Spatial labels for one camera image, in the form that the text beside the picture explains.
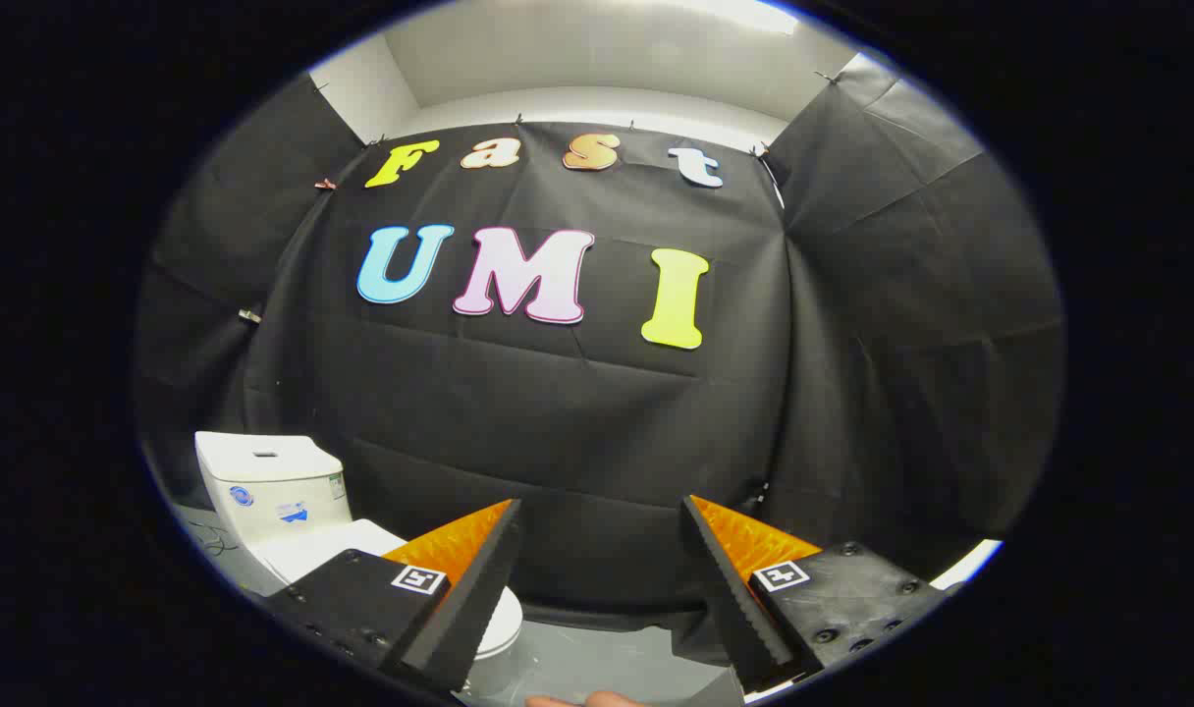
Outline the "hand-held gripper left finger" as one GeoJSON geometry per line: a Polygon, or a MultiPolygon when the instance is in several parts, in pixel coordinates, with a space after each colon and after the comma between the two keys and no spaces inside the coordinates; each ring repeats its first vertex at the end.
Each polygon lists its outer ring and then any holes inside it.
{"type": "Polygon", "coordinates": [[[338,551],[263,609],[363,670],[458,691],[519,557],[521,510],[494,503],[383,554],[338,551]]]}

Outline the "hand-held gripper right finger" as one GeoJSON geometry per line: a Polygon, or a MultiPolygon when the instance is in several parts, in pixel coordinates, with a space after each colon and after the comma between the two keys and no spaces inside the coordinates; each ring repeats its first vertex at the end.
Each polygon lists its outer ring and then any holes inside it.
{"type": "Polygon", "coordinates": [[[821,547],[696,494],[682,498],[682,546],[749,691],[839,670],[952,595],[862,543],[821,547]]]}

